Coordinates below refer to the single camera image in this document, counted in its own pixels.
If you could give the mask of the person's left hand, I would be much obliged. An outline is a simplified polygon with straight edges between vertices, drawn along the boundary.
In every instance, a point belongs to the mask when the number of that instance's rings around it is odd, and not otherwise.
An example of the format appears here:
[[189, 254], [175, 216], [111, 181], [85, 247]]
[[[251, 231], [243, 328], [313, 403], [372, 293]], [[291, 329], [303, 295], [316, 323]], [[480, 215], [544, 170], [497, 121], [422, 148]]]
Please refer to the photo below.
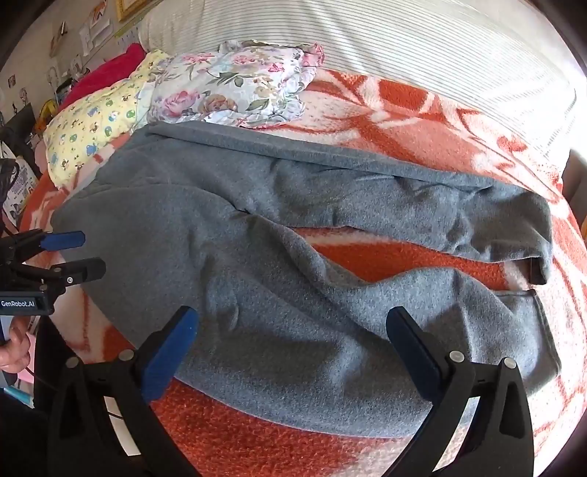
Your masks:
[[31, 362], [31, 341], [28, 336], [29, 317], [14, 317], [9, 328], [9, 339], [1, 346], [1, 370], [9, 374], [18, 374]]

